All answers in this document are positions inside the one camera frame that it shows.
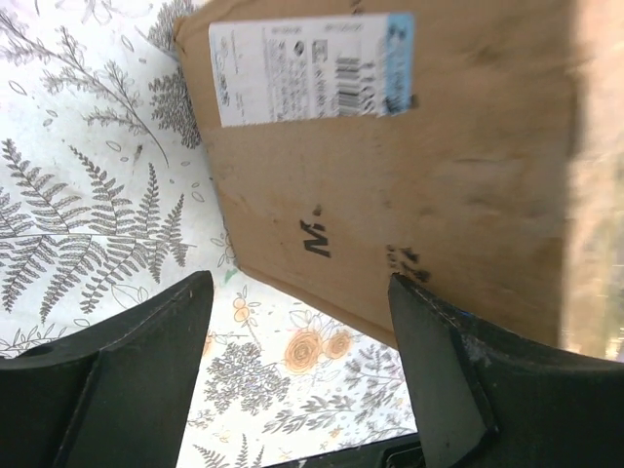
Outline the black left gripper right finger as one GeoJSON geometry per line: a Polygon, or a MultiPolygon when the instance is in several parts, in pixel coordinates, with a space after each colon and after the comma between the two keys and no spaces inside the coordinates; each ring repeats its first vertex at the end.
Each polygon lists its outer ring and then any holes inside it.
{"type": "Polygon", "coordinates": [[[619,467],[623,367],[550,347],[393,275],[391,318],[430,467],[619,467]]]}

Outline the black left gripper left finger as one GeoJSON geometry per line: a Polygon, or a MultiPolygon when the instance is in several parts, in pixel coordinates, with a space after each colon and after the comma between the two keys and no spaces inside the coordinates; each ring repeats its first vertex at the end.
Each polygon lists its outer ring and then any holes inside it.
{"type": "Polygon", "coordinates": [[[214,300],[198,271],[1,361],[4,467],[174,467],[214,300]]]}

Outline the brown cardboard express box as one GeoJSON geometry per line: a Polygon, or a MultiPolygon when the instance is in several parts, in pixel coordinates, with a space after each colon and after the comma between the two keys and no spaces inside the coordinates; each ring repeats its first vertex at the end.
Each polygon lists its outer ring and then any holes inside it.
{"type": "Polygon", "coordinates": [[[619,1],[211,1],[173,39],[239,268],[389,345],[391,275],[623,349],[619,1]]]}

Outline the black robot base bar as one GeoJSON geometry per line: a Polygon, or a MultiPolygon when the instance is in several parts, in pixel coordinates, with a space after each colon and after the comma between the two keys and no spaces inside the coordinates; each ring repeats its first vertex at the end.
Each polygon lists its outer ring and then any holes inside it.
{"type": "Polygon", "coordinates": [[[417,434],[344,448],[280,464],[284,468],[418,468],[425,459],[417,434]]]}

